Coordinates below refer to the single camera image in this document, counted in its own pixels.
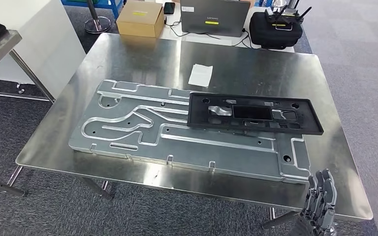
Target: aluminum plate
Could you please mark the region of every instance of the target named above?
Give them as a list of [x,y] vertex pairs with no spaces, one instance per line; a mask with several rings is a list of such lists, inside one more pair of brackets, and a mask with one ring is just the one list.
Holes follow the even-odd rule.
[[183,168],[306,183],[302,135],[187,127],[190,91],[104,80],[75,127],[78,151]]

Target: white desk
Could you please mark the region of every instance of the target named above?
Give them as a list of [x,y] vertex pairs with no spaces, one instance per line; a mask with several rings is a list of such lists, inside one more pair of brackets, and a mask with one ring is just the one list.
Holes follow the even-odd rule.
[[[169,0],[156,0],[156,2],[162,3],[162,4],[164,4],[165,2],[168,2],[168,1]],[[250,31],[249,30],[249,25],[250,25],[250,19],[251,19],[253,13],[255,13],[255,12],[264,12],[264,9],[266,9],[266,8],[265,7],[256,7],[256,6],[250,8],[250,10],[249,10],[249,12],[247,14],[246,21],[244,22],[244,28],[247,31]],[[174,14],[173,15],[166,15],[166,17],[167,17],[167,24],[168,25],[172,25],[174,22],[178,22],[180,20],[180,3],[176,3]],[[185,34],[184,32],[182,32],[182,24],[181,23],[178,26],[173,27],[173,29],[174,29],[174,31],[178,35]],[[209,43],[209,44],[218,44],[218,45],[231,46],[231,45],[235,45],[235,44],[239,43],[246,35],[247,35],[246,32],[244,32],[241,35],[241,37],[239,37],[239,38],[237,38],[237,37],[228,37],[228,36],[220,36],[220,35],[213,35],[214,37],[219,38],[219,39],[215,39],[215,38],[211,38],[211,37],[209,37],[207,35],[190,33],[188,35],[185,35],[185,36],[182,36],[182,37],[178,37],[170,29],[170,26],[166,26],[165,25],[164,29],[163,29],[163,32],[160,35],[160,38],[162,38],[162,39],[170,39],[170,40],[182,40],[182,41],[189,41],[189,42]],[[246,38],[244,40],[244,43],[246,45],[250,46],[250,39]],[[240,43],[239,45],[237,45],[237,47],[244,47],[245,48],[245,46],[242,43]],[[252,44],[252,47],[253,48],[260,48],[260,45]],[[284,51],[284,52],[291,52],[291,53],[295,52],[294,49],[293,49],[293,47],[285,48],[282,51]]]

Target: cardboard box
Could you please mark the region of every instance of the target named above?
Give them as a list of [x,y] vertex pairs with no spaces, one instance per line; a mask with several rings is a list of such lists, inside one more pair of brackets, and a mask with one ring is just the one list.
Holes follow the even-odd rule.
[[129,0],[117,19],[117,26],[120,34],[158,38],[164,27],[163,5]]

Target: gray laptop lid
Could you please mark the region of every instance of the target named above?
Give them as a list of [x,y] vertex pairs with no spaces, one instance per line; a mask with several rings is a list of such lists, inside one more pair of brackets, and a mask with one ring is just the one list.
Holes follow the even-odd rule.
[[182,31],[240,37],[249,1],[181,0]]

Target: smartphone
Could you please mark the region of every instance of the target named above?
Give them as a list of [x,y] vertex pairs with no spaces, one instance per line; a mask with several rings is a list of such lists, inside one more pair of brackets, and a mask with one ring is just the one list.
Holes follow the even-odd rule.
[[175,6],[176,4],[174,2],[166,2],[164,4],[164,13],[166,15],[172,15],[173,13],[175,13]]

